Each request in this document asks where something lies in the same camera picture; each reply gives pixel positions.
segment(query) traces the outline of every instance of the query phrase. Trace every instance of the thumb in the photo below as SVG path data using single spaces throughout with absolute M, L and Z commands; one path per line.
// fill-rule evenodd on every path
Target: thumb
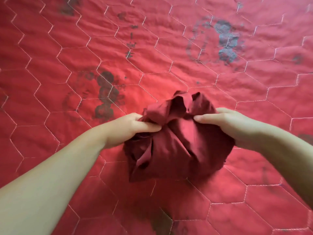
M 221 126 L 224 122 L 225 114 L 205 114 L 205 115 L 196 115 L 194 120 L 201 124 L 215 124 Z
M 134 121 L 134 131 L 135 133 L 153 133 L 158 132 L 162 127 L 158 124 L 153 124 L 149 122 Z

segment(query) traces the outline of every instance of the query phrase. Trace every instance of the person's right hand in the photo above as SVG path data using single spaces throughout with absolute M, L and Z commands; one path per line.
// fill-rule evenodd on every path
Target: person's right hand
M 259 151 L 259 137 L 267 131 L 270 125 L 253 120 L 237 111 L 227 108 L 217 108 L 217 114 L 197 115 L 194 120 L 202 124 L 215 124 L 221 130 L 235 139 L 235 145 L 240 148 Z

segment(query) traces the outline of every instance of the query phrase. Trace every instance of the fabric fold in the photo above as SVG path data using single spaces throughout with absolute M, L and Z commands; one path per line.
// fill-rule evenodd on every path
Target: fabric fold
M 162 126 L 156 133 L 138 133 L 124 144 L 129 180 L 203 178 L 223 167 L 234 139 L 220 127 L 200 124 L 195 115 L 216 110 L 200 92 L 177 91 L 171 100 L 144 109 L 139 121 Z

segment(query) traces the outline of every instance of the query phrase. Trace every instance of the forearm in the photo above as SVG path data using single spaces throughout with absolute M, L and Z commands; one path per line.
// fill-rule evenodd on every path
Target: forearm
M 93 128 L 0 189 L 0 234 L 50 234 L 104 141 Z
M 259 152 L 313 208 L 313 146 L 277 127 L 266 130 Z

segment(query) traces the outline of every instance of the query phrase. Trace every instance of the hand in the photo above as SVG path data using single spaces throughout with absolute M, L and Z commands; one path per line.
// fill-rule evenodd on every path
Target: hand
M 132 138 L 136 133 L 157 132 L 161 130 L 161 126 L 148 122 L 139 122 L 142 117 L 140 114 L 131 113 L 122 116 L 116 120 L 99 125 L 101 131 L 105 134 L 104 148 L 112 148 L 120 145 L 126 140 Z
M 258 151 L 258 137 L 269 127 L 266 123 L 253 120 L 237 111 L 226 108 L 217 108 L 217 114 L 195 116 L 194 120 L 202 124 L 215 124 L 221 130 L 235 139 L 237 147 Z

